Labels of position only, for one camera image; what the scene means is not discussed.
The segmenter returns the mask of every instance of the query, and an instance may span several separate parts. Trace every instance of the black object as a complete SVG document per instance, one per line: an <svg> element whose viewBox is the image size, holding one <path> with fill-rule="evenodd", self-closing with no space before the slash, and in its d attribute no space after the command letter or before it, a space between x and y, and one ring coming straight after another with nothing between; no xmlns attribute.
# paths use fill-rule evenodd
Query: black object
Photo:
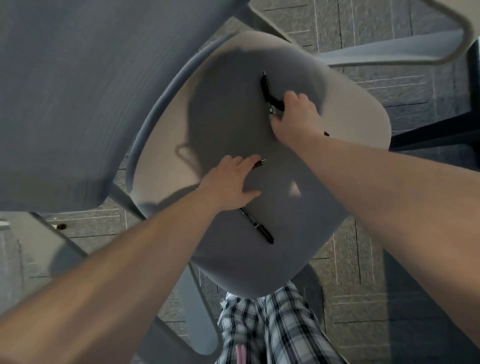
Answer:
<svg viewBox="0 0 480 364"><path fill-rule="evenodd" d="M480 142L480 72L479 42L467 53L472 111L441 120L430 125L392 136L391 151L471 144L474 149Z"/></svg>
<svg viewBox="0 0 480 364"><path fill-rule="evenodd" d="M257 163L253 165L252 169L254 170L257 167L262 166L265 161L266 159L259 160Z"/></svg>
<svg viewBox="0 0 480 364"><path fill-rule="evenodd" d="M270 92L270 84L268 82L268 77L265 71L263 72L262 78L260 79L260 87L262 88L265 102L270 105L270 114L275 115L275 109L285 111L285 104L283 103L283 101L276 99ZM330 134L327 132L324 132L324 135L330 136Z"/></svg>
<svg viewBox="0 0 480 364"><path fill-rule="evenodd" d="M254 228L257 229L257 231L259 231L263 237L265 238L265 240L268 241L269 244L273 244L274 243L274 238L272 236L272 234L270 234L270 232L266 229L265 226L259 224L253 217L251 217L251 215L245 211L243 208L239 208L239 210L242 212L243 215L245 215L245 217L248 219L248 221L250 221L253 225Z"/></svg>

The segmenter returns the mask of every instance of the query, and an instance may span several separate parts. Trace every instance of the person's left hand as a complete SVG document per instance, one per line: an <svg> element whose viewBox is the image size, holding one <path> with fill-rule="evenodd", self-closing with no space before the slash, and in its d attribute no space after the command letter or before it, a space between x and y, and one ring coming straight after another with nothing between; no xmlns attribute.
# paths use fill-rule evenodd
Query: person's left hand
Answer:
<svg viewBox="0 0 480 364"><path fill-rule="evenodd" d="M254 155L246 159L224 156L219 165L212 168L200 182L198 190L209 195L209 199L217 204L219 211L234 210L244 207L260 191L243 191L243 182L260 156Z"/></svg>

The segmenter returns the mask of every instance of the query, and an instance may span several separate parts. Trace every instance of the pants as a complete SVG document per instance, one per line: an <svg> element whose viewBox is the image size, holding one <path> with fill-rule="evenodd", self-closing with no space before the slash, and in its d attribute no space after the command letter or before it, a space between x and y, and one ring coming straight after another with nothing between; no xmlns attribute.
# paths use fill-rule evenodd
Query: pants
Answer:
<svg viewBox="0 0 480 364"><path fill-rule="evenodd" d="M221 306L224 344L217 364L236 364L237 344L245 345L247 364L347 363L292 282L256 299L227 294Z"/></svg>

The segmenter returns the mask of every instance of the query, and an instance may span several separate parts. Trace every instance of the person's right hand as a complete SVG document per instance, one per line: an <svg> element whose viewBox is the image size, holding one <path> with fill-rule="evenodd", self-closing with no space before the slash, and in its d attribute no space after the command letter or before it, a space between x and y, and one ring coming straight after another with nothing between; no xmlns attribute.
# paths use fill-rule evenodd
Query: person's right hand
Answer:
<svg viewBox="0 0 480 364"><path fill-rule="evenodd" d="M283 97L285 112L282 120L276 115L270 116L270 123L277 139L286 146L293 148L295 143L301 143L304 136L324 134L322 118L318 115L315 104L308 100L307 95L287 91Z"/></svg>

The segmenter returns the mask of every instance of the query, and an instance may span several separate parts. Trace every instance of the chair seat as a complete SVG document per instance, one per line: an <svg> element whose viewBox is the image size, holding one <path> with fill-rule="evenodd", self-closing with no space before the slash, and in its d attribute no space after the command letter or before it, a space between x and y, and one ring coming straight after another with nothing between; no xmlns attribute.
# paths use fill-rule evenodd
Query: chair seat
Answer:
<svg viewBox="0 0 480 364"><path fill-rule="evenodd" d="M391 136L389 118L375 98L298 46L269 34L226 38L182 70L177 86L162 95L161 112L151 112L135 142L127 187L150 216L195 189L226 154L266 159L245 181L245 189L262 191L245 209L271 232L275 244L268 244L240 211L227 211L217 215L192 257L219 286L249 298L265 296L291 279L348 215L273 135L260 89L262 71L277 98L287 90L307 94L330 137L387 149Z"/></svg>

